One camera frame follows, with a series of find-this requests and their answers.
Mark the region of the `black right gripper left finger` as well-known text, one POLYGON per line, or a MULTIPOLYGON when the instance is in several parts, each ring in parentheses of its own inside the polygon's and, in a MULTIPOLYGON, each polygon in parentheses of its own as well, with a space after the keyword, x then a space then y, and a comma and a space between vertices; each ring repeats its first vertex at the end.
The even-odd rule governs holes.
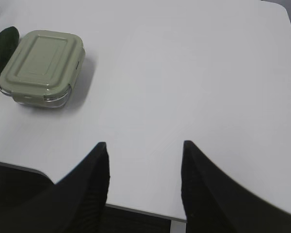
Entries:
POLYGON ((0 163, 0 233, 97 233, 109 183, 104 142, 57 183, 41 171, 0 163))

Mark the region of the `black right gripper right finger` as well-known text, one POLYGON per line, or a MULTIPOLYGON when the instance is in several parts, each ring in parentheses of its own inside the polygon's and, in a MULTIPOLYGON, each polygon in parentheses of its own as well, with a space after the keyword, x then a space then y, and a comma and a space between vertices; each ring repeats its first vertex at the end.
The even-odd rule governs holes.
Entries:
POLYGON ((239 185, 189 140, 183 143, 181 198, 188 233, 291 233, 291 214, 239 185))

